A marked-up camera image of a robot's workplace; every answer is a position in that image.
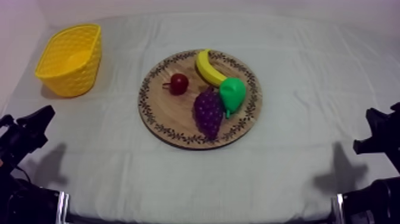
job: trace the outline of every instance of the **green pear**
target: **green pear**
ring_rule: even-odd
[[[235,113],[246,97],[245,84],[238,78],[227,78],[220,85],[220,96],[226,110],[226,118]]]

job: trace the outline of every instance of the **white wall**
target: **white wall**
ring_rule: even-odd
[[[46,26],[36,0],[0,0],[0,111]]]
[[[400,36],[400,0],[38,0],[53,25],[148,12],[240,11],[345,23]]]

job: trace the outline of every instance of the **decorative leaf border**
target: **decorative leaf border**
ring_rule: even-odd
[[[257,82],[254,74],[249,71],[245,66],[241,63],[238,63],[234,58],[228,57],[226,54],[218,51],[211,51],[210,58],[216,60],[222,60],[225,63],[229,63],[231,67],[238,70],[241,73],[244,73],[247,78],[247,84],[249,86],[249,102],[245,106],[245,117],[240,118],[239,122],[236,125],[233,125],[227,133],[223,133],[220,135],[220,138],[215,140],[209,140],[204,135],[186,135],[185,133],[176,132],[174,129],[170,127],[165,127],[163,124],[157,122],[156,117],[153,114],[153,111],[148,103],[148,92],[150,91],[150,81],[157,77],[162,71],[164,71],[171,63],[176,63],[178,61],[185,60],[190,57],[196,56],[198,50],[185,51],[174,55],[172,58],[167,58],[164,61],[160,62],[156,68],[150,71],[149,75],[144,79],[142,83],[142,87],[139,91],[139,109],[142,114],[145,116],[143,118],[149,125],[154,125],[154,129],[162,133],[163,135],[169,137],[170,139],[176,139],[178,141],[185,142],[187,145],[190,144],[204,144],[211,143],[215,144],[220,142],[221,140],[229,141],[231,140],[237,132],[240,132],[245,128],[247,122],[254,118],[254,112],[256,110],[256,102],[259,100],[258,94],[259,90],[257,88]]]

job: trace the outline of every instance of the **plastic fruit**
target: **plastic fruit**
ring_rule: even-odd
[[[215,140],[220,130],[224,108],[218,93],[209,87],[196,97],[193,112],[199,130],[209,139]]]
[[[220,86],[220,96],[223,101],[226,118],[236,112],[246,97],[246,86],[238,78],[227,78]]]
[[[189,86],[189,79],[184,74],[174,74],[170,83],[164,83],[163,86],[170,86],[172,95],[181,95],[186,92]]]
[[[203,78],[215,87],[219,87],[226,80],[226,76],[217,71],[208,61],[208,52],[210,49],[205,49],[199,52],[196,59],[197,68]]]

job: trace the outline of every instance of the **white cloth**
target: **white cloth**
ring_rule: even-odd
[[[48,143],[22,167],[69,192],[71,211],[105,220],[281,222],[330,212],[330,197],[396,176],[381,154],[355,155],[370,136],[365,111],[400,101],[396,40],[348,27],[252,14],[144,14],[96,21],[103,56],[87,94],[60,99],[34,77],[50,34],[6,109],[51,104]],[[138,114],[142,79],[171,54],[198,48],[246,63],[262,86],[260,118],[219,150],[184,151],[153,136]]]

